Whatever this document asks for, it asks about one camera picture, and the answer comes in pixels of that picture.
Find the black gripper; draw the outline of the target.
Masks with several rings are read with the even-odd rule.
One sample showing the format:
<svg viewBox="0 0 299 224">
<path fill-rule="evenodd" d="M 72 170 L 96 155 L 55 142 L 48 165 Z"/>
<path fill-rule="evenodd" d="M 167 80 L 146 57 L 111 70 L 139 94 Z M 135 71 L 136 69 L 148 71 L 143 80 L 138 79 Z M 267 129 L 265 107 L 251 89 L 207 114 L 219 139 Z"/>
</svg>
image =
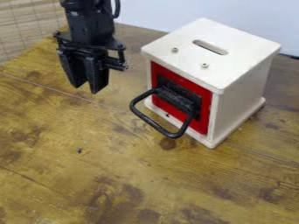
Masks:
<svg viewBox="0 0 299 224">
<path fill-rule="evenodd" d="M 126 45 L 116 41 L 115 38 L 111 38 L 103 44 L 76 43 L 72 41 L 70 31 L 56 31 L 54 37 L 63 48 L 58 49 L 58 54 L 70 84 L 79 88 L 88 78 L 91 93 L 96 94 L 108 85 L 108 68 L 118 71 L 127 70 Z M 87 53 L 95 58 L 87 57 L 83 65 L 74 51 Z"/>
</svg>

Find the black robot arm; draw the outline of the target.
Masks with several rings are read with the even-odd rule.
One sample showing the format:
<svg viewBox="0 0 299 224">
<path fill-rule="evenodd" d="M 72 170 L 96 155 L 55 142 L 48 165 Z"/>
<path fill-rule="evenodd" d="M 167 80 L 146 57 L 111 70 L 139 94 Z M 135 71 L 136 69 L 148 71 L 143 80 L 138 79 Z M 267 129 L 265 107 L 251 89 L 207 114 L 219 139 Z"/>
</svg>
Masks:
<svg viewBox="0 0 299 224">
<path fill-rule="evenodd" d="M 110 70 L 124 71 L 126 45 L 115 37 L 120 0 L 60 0 L 68 30 L 56 31 L 60 65 L 71 85 L 88 83 L 96 94 L 108 85 Z"/>
</svg>

